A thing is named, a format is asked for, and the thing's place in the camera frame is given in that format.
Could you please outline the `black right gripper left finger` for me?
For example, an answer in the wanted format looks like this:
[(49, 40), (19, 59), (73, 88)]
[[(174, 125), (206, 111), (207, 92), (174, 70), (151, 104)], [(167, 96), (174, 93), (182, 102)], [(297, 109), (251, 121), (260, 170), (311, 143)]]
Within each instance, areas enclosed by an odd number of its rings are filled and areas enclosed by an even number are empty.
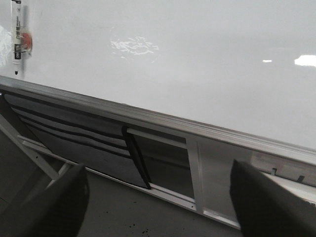
[(0, 216), (2, 237), (76, 237), (89, 203), (83, 164), (70, 168), (47, 189)]

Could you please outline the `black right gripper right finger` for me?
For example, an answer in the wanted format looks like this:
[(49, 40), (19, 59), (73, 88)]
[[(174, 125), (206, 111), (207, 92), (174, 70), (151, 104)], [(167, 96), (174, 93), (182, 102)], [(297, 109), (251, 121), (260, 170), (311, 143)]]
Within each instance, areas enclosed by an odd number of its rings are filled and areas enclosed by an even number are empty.
[(234, 160), (230, 197), (245, 237), (314, 237), (316, 208), (262, 174)]

